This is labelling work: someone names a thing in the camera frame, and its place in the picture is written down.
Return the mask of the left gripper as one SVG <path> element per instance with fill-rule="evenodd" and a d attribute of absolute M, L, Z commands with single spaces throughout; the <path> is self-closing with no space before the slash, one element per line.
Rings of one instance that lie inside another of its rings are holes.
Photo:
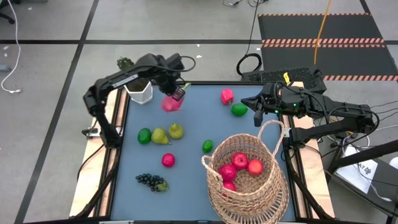
<path fill-rule="evenodd" d="M 157 55 L 158 65 L 162 68 L 157 69 L 155 83 L 161 92 L 174 92 L 171 98 L 180 101 L 186 94 L 184 88 L 177 87 L 176 80 L 180 77 L 181 70 L 184 69 L 180 54 L 172 54 L 169 58 Z"/>

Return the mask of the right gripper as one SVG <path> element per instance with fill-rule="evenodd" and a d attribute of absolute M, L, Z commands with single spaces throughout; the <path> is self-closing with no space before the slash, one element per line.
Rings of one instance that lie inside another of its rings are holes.
<path fill-rule="evenodd" d="M 262 87 L 262 90 L 256 96 L 241 99 L 241 103 L 254 110 L 255 127 L 259 127 L 262 124 L 263 114 L 292 115 L 292 108 L 282 102 L 281 91 L 282 87 L 279 87 L 278 84 L 268 83 Z"/>

